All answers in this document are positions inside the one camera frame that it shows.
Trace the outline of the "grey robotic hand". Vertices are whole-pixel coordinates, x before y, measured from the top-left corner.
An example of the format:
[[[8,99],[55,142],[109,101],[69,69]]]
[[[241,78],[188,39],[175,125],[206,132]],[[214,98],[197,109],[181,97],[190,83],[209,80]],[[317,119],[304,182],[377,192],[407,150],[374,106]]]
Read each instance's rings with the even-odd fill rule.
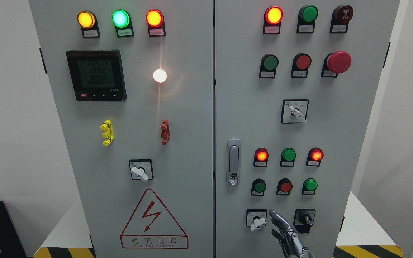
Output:
[[[301,242],[298,234],[293,230],[288,221],[279,213],[269,209],[271,222],[279,229],[272,230],[272,235],[277,239],[285,258],[314,258],[313,253]]]

